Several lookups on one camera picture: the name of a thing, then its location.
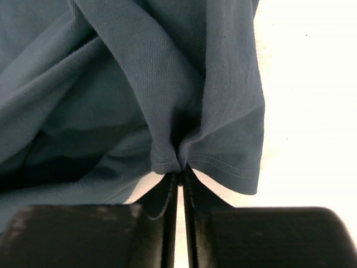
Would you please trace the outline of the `grey-blue t-shirt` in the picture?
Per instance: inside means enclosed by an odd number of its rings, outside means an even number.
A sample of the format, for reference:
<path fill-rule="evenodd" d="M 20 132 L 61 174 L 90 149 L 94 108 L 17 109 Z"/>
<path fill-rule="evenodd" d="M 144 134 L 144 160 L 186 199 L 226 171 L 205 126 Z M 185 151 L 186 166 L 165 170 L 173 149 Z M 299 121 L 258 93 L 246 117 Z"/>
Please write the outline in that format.
<path fill-rule="evenodd" d="M 1 227 L 186 165 L 257 191 L 257 1 L 2 1 Z"/>

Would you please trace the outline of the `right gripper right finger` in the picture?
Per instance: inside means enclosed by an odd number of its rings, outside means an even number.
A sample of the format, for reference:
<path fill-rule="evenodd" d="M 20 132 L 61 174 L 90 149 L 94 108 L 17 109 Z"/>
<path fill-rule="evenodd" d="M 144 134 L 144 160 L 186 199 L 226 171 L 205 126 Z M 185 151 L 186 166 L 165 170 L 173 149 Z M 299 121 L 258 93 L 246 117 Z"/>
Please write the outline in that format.
<path fill-rule="evenodd" d="M 236 208 L 187 166 L 182 175 L 190 267 L 355 267 L 356 248 L 323 207 Z"/>

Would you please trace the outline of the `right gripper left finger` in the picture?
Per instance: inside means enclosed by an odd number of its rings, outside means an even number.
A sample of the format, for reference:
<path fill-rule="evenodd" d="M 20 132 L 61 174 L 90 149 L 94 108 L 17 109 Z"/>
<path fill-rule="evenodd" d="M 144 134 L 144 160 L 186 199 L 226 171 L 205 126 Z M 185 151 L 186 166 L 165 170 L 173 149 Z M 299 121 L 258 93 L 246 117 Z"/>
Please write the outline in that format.
<path fill-rule="evenodd" d="M 126 205 L 24 207 L 1 235 L 2 267 L 173 267 L 177 177 Z"/>

